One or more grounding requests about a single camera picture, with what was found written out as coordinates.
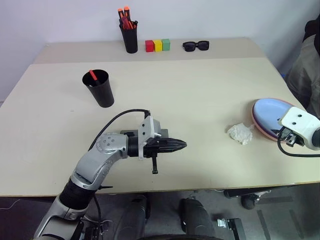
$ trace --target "black cylinder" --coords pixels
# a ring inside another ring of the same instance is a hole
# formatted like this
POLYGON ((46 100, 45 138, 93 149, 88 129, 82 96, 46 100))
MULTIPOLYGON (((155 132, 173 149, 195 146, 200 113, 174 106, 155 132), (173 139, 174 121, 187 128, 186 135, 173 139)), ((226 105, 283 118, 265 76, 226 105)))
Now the black cylinder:
POLYGON ((60 202, 68 208, 82 210, 88 207, 95 195, 95 190, 87 190, 75 185, 71 179, 65 185, 59 196, 60 202))
POLYGON ((122 29, 119 25, 125 45, 125 50, 129 54, 134 54, 138 51, 137 28, 122 29))
POLYGON ((129 137, 128 156, 129 157, 138 157, 139 156, 138 136, 130 136, 129 137))
POLYGON ((93 70, 93 73, 97 80, 94 80, 90 72, 87 72, 82 82, 90 90, 100 107, 108 108, 115 102, 109 83, 109 74, 100 69, 93 70))
POLYGON ((318 129, 317 131, 315 131, 312 135, 312 144, 317 147, 320 148, 320 129, 318 129))

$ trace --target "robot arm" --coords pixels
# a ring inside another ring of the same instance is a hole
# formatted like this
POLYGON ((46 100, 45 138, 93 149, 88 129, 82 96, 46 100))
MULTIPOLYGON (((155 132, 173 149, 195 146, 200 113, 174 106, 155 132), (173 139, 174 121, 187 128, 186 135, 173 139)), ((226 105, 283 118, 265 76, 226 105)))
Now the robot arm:
POLYGON ((160 123, 151 116, 147 116, 135 132, 105 133, 96 140, 92 149, 79 160, 62 193, 42 219, 35 239, 71 239, 79 229, 79 219, 85 215, 89 202, 116 161, 137 156, 152 158, 155 174, 158 173, 158 153, 174 152, 187 146, 182 140, 165 136, 168 131, 161 129, 160 123))

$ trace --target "person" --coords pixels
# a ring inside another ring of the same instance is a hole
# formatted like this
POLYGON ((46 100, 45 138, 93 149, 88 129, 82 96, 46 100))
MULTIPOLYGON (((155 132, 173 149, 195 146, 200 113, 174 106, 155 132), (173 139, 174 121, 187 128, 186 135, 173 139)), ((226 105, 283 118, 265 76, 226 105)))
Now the person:
POLYGON ((320 118, 319 18, 308 21, 300 54, 284 80, 308 113, 320 118))

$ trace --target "pen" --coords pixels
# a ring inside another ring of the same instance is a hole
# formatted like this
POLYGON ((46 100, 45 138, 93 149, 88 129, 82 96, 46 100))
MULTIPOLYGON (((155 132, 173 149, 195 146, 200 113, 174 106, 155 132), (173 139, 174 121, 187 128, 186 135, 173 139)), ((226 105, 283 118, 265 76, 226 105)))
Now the pen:
POLYGON ((126 29, 126 30, 133 29, 131 22, 129 22, 125 16, 122 17, 122 22, 123 22, 123 29, 126 29))
POLYGON ((96 75, 95 75, 94 71, 89 70, 89 73, 90 73, 91 77, 93 78, 93 80, 95 80, 95 81, 97 81, 97 80, 98 80, 98 78, 96 77, 96 75))
POLYGON ((122 18, 125 16, 124 10, 122 8, 118 8, 118 14, 119 14, 120 22, 121 22, 122 18))
POLYGON ((128 6, 124 7, 124 16, 128 19, 129 22, 131 22, 131 20, 130 20, 130 8, 128 6))

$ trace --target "black cup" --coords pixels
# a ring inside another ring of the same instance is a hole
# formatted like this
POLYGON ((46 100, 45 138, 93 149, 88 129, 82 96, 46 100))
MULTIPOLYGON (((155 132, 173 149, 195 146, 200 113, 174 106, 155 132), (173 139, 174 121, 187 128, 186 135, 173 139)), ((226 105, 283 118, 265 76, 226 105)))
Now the black cup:
POLYGON ((114 96, 109 83, 109 74, 100 69, 93 70, 97 80, 95 81, 88 71, 82 78, 82 82, 90 90, 100 107, 108 108, 114 104, 114 96))
POLYGON ((138 51, 138 40, 137 40, 137 27, 134 29, 124 30, 119 25, 123 36, 125 50, 129 54, 134 54, 138 51))

